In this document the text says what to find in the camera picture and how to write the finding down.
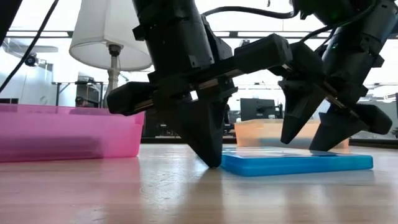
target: desk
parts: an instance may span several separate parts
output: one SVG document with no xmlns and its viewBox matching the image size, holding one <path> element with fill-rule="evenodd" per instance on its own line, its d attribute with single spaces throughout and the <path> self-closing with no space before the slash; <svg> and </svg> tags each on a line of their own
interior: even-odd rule
<svg viewBox="0 0 398 224">
<path fill-rule="evenodd" d="M 207 170 L 184 145 L 139 159 L 0 164 L 2 224 L 396 223 L 398 152 L 373 171 L 237 177 Z"/>
</svg>

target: pink plastic bin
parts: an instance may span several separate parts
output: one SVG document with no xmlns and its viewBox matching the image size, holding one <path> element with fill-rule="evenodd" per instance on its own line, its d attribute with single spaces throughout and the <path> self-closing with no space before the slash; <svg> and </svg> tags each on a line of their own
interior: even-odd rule
<svg viewBox="0 0 398 224">
<path fill-rule="evenodd" d="M 143 113 L 0 105 L 0 162 L 135 157 L 143 124 Z"/>
</svg>

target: blue cutting board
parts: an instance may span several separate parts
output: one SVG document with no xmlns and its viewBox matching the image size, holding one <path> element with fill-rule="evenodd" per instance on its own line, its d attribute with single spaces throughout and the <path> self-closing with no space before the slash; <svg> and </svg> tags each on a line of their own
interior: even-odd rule
<svg viewBox="0 0 398 224">
<path fill-rule="evenodd" d="M 233 147 L 224 148 L 221 166 L 234 174 L 254 177 L 372 169 L 373 158 L 306 149 Z"/>
</svg>

